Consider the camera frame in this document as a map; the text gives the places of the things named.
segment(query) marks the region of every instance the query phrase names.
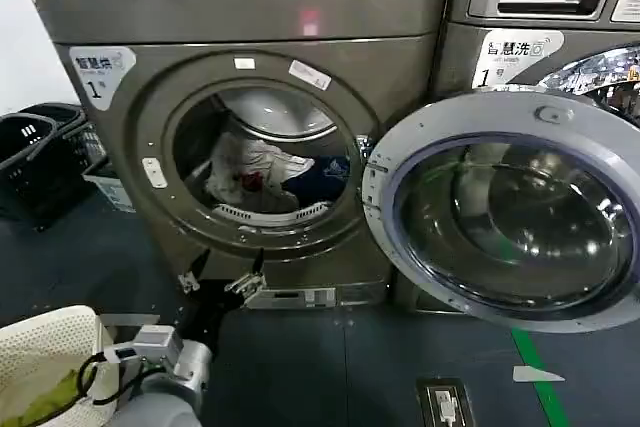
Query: round glass porthole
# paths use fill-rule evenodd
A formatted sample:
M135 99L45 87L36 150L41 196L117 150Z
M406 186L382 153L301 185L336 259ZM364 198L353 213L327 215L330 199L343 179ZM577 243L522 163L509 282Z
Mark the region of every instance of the round glass porthole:
M178 125L173 155L206 209L248 225L322 215L350 171L331 119L307 96L267 87L221 90L194 105Z
M564 308L596 295L632 259L623 204L547 148L458 144L413 167L394 211L420 265L493 305Z

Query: washer door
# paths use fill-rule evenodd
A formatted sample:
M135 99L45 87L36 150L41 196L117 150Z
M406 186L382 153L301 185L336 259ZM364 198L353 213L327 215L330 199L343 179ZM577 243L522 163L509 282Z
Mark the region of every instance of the washer door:
M427 105L365 168L373 235L424 291L550 332L640 317L640 130L590 99L503 86Z

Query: white paper tag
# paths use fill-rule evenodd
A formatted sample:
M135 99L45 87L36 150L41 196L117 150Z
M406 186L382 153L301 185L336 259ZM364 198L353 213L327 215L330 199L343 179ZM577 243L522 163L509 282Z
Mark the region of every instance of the white paper tag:
M256 68L256 61L250 57L236 57L233 59L233 63L237 70L254 70Z
M471 87L506 84L562 44L559 30L494 29L482 42Z
M98 110L108 110L124 76L136 64L127 47L71 47L71 62L87 97Z
M618 0L611 20L613 22L640 22L640 0Z
M331 77L327 74L318 72L313 67L309 67L298 60L291 62L291 65L289 66L289 73L320 90L327 90L331 83Z
M167 179L164 178L160 161L155 157L145 157L142 159L142 168L147 174L147 178L151 185L156 189L164 189L167 187Z

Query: dryer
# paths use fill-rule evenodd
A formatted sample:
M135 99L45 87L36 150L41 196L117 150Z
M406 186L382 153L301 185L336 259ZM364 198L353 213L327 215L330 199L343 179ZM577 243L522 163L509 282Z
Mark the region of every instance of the dryer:
M447 0L444 18L443 0L35 1L183 279L236 278L264 248L261 306L380 299L390 260L420 292L514 327L640 317L640 130L535 86L637 42L634 0ZM420 104L434 57L444 100ZM293 95L306 107L284 123ZM265 106L279 120L257 122ZM221 126L284 150L341 146L349 181L326 210L208 204L189 184Z
M254 308L385 298L360 179L424 97L443 2L34 0L183 287L237 279L264 249Z

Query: door latch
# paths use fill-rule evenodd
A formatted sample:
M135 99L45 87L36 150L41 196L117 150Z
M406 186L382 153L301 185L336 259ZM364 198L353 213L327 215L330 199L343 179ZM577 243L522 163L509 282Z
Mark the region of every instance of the door latch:
M368 135L356 135L356 143L358 144L362 163L366 163L373 152L373 139Z

